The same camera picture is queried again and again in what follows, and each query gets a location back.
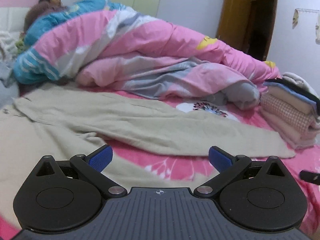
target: folded clothes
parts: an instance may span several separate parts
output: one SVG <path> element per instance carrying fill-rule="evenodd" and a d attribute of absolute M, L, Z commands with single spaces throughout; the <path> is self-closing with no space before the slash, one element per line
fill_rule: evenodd
<path fill-rule="evenodd" d="M 297 99 L 309 104 L 312 106 L 313 108 L 313 111 L 316 113 L 316 115 L 320 115 L 320 113 L 318 112 L 318 107 L 317 107 L 317 104 L 315 101 L 312 101 L 311 99 L 291 90 L 290 88 L 286 87 L 285 85 L 283 84 L 280 84 L 280 83 L 275 83 L 275 82 L 264 82 L 263 83 L 264 86 L 267 86 L 267 87 L 279 87 L 280 89 L 290 93 L 291 95 L 295 96 Z"/>
<path fill-rule="evenodd" d="M 287 102 L 284 102 L 269 93 L 265 93 L 261 96 L 260 104 L 263 109 L 280 117 L 298 132 L 320 133 L 320 118 L 315 118 L 313 115 L 306 115 L 299 112 Z"/>
<path fill-rule="evenodd" d="M 311 94 L 315 95 L 319 98 L 317 92 L 309 85 L 307 81 L 305 81 L 302 77 L 298 76 L 295 73 L 285 72 L 282 74 L 283 79 L 297 85 L 298 87 L 310 92 Z"/>
<path fill-rule="evenodd" d="M 267 121 L 269 126 L 277 131 L 282 139 L 289 143 L 293 149 L 307 148 L 317 143 L 316 136 L 310 134 L 301 134 L 295 130 L 292 126 L 287 124 L 278 116 L 269 113 L 265 109 L 261 108 L 260 113 Z"/>
<path fill-rule="evenodd" d="M 316 107 L 317 107 L 317 112 L 320 115 L 320 99 L 318 97 L 316 97 L 315 95 L 311 94 L 310 92 L 298 87 L 297 85 L 282 79 L 282 78 L 276 78 L 276 79 L 267 79 L 266 82 L 273 82 L 273 83 L 278 83 L 278 84 L 282 84 L 285 87 L 289 88 L 290 90 L 296 92 L 297 94 L 300 94 L 308 99 L 310 99 L 311 101 L 314 101 L 316 103 Z"/>
<path fill-rule="evenodd" d="M 315 117 L 318 117 L 317 112 L 313 108 L 312 105 L 309 103 L 300 100 L 296 96 L 290 94 L 288 91 L 283 90 L 282 88 L 278 86 L 269 86 L 268 87 L 268 94 L 273 95 L 274 97 L 287 102 L 291 106 L 293 106 L 298 111 L 304 113 L 304 114 L 312 114 Z"/>

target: white headboard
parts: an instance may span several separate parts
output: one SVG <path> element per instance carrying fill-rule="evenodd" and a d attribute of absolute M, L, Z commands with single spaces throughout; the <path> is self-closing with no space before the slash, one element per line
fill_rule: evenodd
<path fill-rule="evenodd" d="M 30 7 L 39 0 L 0 0 L 0 31 L 8 31 L 18 40 L 23 31 L 24 18 Z"/>

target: beige blanket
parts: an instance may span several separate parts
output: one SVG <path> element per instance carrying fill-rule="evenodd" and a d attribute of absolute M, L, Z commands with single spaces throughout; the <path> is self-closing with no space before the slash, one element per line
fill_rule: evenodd
<path fill-rule="evenodd" d="M 275 132 L 228 120 L 204 111 L 183 113 L 158 101 L 128 99 L 46 85 L 0 112 L 0 214 L 14 225 L 15 194 L 39 159 L 51 154 L 67 160 L 104 144 L 100 135 L 170 155 L 207 155 L 212 145 L 250 157 L 294 156 Z M 116 155 L 103 171 L 126 187 L 191 187 L 194 181 L 164 181 Z"/>

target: wooden door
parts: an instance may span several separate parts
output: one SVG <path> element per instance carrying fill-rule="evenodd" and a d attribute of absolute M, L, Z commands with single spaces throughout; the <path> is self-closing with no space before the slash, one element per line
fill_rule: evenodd
<path fill-rule="evenodd" d="M 250 16 L 250 0 L 224 0 L 216 37 L 242 50 Z"/>

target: grey blanket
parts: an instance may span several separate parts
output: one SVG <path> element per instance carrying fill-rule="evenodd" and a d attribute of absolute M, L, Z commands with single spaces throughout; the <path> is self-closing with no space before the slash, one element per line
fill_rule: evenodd
<path fill-rule="evenodd" d="M 19 87 L 12 75 L 14 60 L 0 60 L 0 109 L 11 105 L 19 96 Z"/>

